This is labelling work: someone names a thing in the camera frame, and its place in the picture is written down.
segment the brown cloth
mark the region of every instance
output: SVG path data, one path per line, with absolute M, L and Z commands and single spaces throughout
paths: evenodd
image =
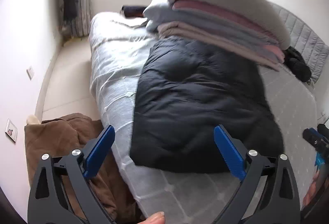
M 25 149 L 30 184 L 44 153 L 52 157 L 68 155 L 74 149 L 83 148 L 88 140 L 97 138 L 102 130 L 100 120 L 92 121 L 91 118 L 79 113 L 43 121 L 41 124 L 27 125 Z M 74 213 L 85 218 L 67 176 L 63 176 L 63 182 Z M 90 180 L 90 186 L 117 223 L 139 220 L 136 202 L 119 173 L 111 151 L 97 176 Z

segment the plastic-covered mattress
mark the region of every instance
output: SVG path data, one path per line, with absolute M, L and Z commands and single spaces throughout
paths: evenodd
M 116 13 L 94 17 L 89 37 L 91 93 L 97 100 L 103 124 L 111 124 L 116 130 L 114 157 L 145 216 L 164 211 L 167 224 L 212 223 L 238 187 L 236 178 L 229 173 L 177 174 L 137 167 L 129 157 L 137 83 L 149 49 L 157 40 L 145 28 L 136 28 L 144 20 L 127 20 Z M 302 131 L 317 125 L 315 99 L 284 66 L 279 72 L 259 67 L 259 72 L 282 131 L 285 153 L 291 161 L 302 201 L 315 162 L 315 151 L 302 138 Z M 260 182 L 246 215 L 255 209 L 264 181 Z

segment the human hand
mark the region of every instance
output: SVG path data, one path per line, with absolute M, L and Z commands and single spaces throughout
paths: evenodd
M 166 219 L 164 212 L 157 212 L 151 215 L 147 220 L 144 220 L 139 224 L 165 224 L 165 223 L 166 223 Z

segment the floor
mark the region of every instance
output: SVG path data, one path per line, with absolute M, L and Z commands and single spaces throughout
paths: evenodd
M 87 38 L 64 44 L 56 60 L 47 89 L 42 120 L 71 113 L 100 119 L 96 102 L 89 91 L 91 52 Z

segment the metal screw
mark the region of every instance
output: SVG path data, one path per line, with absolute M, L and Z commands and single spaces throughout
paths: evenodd
M 257 154 L 258 154 L 255 150 L 250 150 L 248 153 L 251 156 L 257 156 Z
M 47 160 L 49 158 L 49 154 L 45 153 L 43 156 L 41 156 L 42 160 Z
M 285 154 L 281 154 L 280 158 L 284 161 L 286 161 L 288 159 L 288 157 Z
M 75 150 L 72 151 L 72 155 L 74 155 L 74 156 L 77 156 L 80 153 L 81 153 L 81 151 L 79 149 L 75 149 Z

